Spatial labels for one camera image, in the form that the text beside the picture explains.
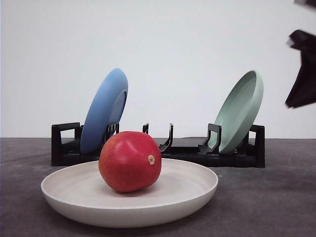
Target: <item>plate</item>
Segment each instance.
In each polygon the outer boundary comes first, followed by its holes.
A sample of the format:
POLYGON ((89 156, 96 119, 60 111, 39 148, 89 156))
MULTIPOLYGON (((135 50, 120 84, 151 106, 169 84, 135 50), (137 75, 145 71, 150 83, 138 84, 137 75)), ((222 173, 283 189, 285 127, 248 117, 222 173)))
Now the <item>plate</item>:
POLYGON ((107 125, 120 121, 127 92, 127 78, 121 69, 115 68, 103 80, 89 108, 80 139, 82 154, 99 148, 107 125))
MULTIPOLYGON (((246 73, 234 86, 215 120, 222 127, 219 153, 234 152, 249 132, 260 109, 263 97, 263 81, 256 71, 246 73)), ((216 144, 217 134, 211 132, 208 146, 216 144)))
POLYGON ((41 183, 47 202, 60 214, 88 225, 135 228, 178 220, 212 198, 217 175, 204 166, 162 159, 161 173, 148 188, 119 193, 102 179, 98 161, 58 170, 41 183))

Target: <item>black dish rack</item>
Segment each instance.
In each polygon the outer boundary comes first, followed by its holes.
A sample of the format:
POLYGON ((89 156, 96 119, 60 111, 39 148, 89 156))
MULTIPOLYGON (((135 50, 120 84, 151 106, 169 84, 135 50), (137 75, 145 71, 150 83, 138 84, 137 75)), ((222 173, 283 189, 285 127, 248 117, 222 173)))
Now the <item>black dish rack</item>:
MULTIPOLYGON (((80 153, 80 138, 83 125, 79 122, 52 125, 51 134, 51 165, 70 166, 99 159, 104 143, 114 133, 119 133, 119 123, 110 124, 106 128, 103 142, 99 148, 90 154, 80 153), (74 140, 62 143, 61 131, 75 130, 74 140)), ((143 132, 148 134, 149 124, 143 125, 143 132)), ((265 127, 252 125, 251 132, 255 132, 254 144, 249 142, 249 132, 242 142, 235 148, 230 155, 219 154, 221 144, 222 128, 212 123, 207 127, 206 140, 193 147, 172 146, 173 124, 169 126, 169 137, 165 143, 160 144, 159 149, 163 158, 186 160, 206 167, 265 167, 265 127), (211 149, 207 143, 211 138, 211 131, 217 134, 216 145, 211 149)))

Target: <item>white backdrop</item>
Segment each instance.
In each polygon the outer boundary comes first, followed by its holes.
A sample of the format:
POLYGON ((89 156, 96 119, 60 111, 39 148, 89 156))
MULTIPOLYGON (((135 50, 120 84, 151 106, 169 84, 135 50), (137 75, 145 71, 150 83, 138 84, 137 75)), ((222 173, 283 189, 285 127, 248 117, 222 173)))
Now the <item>white backdrop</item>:
POLYGON ((286 45, 316 34, 316 11, 292 0, 2 0, 1 137, 50 137, 84 123, 104 77, 129 81, 121 130, 205 136, 251 69, 265 84, 255 121, 267 138, 316 138, 316 104, 284 102, 300 68, 286 45))

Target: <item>plate rim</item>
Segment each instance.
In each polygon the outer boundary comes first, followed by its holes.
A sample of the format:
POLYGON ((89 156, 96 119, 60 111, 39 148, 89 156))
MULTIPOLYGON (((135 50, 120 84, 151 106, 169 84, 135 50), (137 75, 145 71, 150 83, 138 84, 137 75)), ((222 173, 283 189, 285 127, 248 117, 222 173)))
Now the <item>plate rim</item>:
POLYGON ((87 164, 87 163, 94 163, 94 162, 99 162, 98 160, 96 161, 90 161, 90 162, 86 162, 86 163, 81 163, 81 164, 76 164, 76 165, 72 165, 72 166, 68 166, 68 167, 65 167, 65 168, 62 168, 62 169, 59 169, 49 175, 47 175, 41 182, 40 184, 40 188, 43 192, 43 194, 47 197, 49 197, 50 199, 54 200, 54 201, 57 201, 57 202, 61 202, 61 203, 64 203, 64 204, 67 204, 67 205, 71 205, 71 206, 76 206, 76 207, 81 207, 81 208, 91 208, 91 209, 102 209, 102 210, 133 210, 133 209, 147 209, 147 208, 159 208, 159 207, 164 207, 164 206, 169 206, 169 205, 177 205, 177 204, 180 204, 180 203, 184 203, 184 202, 187 202, 187 201, 191 201, 191 200, 194 200, 194 199, 197 199, 197 198, 200 198, 210 192, 212 192, 214 189, 217 188, 218 186, 218 176, 217 174, 211 170, 210 168, 208 167, 205 167, 203 165, 200 165, 200 164, 196 164, 196 163, 193 163, 193 162, 189 162, 189 161, 186 161, 186 160, 178 160, 178 159, 170 159, 170 158, 161 158, 161 160, 172 160, 172 161, 176 161, 176 162, 186 162, 186 163, 190 163, 192 165, 196 165, 196 166, 199 166, 200 168, 203 168, 203 169, 206 169, 208 170, 210 173, 212 173, 212 175, 215 177, 215 184, 213 186, 211 186, 211 188, 207 189, 206 192, 203 192, 203 194, 201 195, 197 195, 197 196, 194 196, 194 197, 191 197, 191 198, 187 198, 187 199, 182 199, 182 200, 179 200, 179 201, 174 201, 174 202, 168 202, 168 203, 164 203, 164 204, 156 204, 156 205, 144 205, 144 206, 123 206, 123 207, 109 207, 109 206, 106 206, 106 207, 102 207, 102 206, 89 206, 89 205, 78 205, 78 204, 75 204, 75 203, 71 203, 69 201, 64 201, 60 198, 57 198, 57 197, 54 197, 52 195, 50 195, 44 188, 44 184, 46 182, 47 179, 50 178, 50 176, 56 174, 56 173, 59 173, 61 172, 62 170, 65 170, 65 169, 70 169, 74 166, 79 166, 79 165, 84 165, 84 164, 87 164))

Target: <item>gray table surface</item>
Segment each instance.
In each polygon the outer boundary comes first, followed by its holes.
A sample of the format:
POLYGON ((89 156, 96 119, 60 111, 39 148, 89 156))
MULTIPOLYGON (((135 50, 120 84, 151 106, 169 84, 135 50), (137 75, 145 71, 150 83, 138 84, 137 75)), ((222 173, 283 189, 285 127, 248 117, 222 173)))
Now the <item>gray table surface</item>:
POLYGON ((206 206, 181 220, 147 228, 88 226, 55 212, 40 183, 61 168, 50 166, 48 138, 1 139, 0 236, 316 236, 316 139, 267 139, 265 169, 212 168, 219 185, 206 206))

